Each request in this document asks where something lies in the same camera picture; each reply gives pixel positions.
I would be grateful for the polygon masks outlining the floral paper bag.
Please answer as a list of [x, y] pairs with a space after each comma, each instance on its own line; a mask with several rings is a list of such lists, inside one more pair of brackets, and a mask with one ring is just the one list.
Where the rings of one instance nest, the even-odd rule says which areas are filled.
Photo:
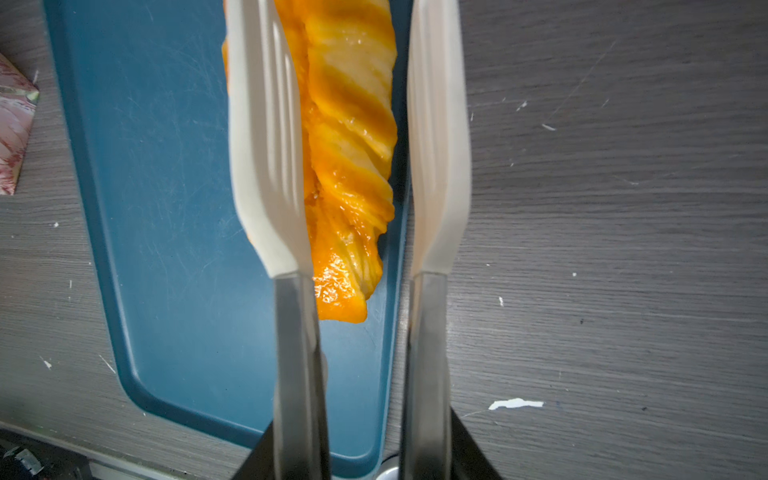
[[39, 90], [1, 56], [1, 194], [14, 195], [31, 134]]

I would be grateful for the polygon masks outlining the metal tongs white tips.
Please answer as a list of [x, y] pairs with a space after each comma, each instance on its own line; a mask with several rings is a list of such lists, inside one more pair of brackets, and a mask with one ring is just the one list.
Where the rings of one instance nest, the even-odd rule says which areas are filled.
[[[275, 286], [276, 479], [327, 479], [325, 372], [303, 202], [300, 96], [276, 2], [224, 5], [230, 172], [237, 215]], [[399, 476], [450, 479], [447, 286], [471, 197], [456, 2], [412, 5], [406, 79], [415, 229]]]

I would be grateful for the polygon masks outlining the long braided bread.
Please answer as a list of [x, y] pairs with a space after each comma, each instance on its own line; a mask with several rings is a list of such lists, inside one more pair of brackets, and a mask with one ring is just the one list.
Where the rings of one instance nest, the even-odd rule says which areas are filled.
[[278, 1], [300, 96], [303, 202], [321, 320], [362, 323], [393, 220], [396, 38], [387, 1]]

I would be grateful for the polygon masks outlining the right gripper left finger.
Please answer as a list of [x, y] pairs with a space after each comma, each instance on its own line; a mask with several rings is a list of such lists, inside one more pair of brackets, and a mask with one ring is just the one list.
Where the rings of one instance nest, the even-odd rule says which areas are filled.
[[261, 439], [232, 477], [233, 480], [275, 480], [274, 428], [270, 423]]

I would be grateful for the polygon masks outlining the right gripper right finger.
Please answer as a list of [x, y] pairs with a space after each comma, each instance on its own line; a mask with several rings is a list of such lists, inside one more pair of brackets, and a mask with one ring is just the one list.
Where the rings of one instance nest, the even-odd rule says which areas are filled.
[[451, 480], [502, 480], [454, 410], [451, 410]]

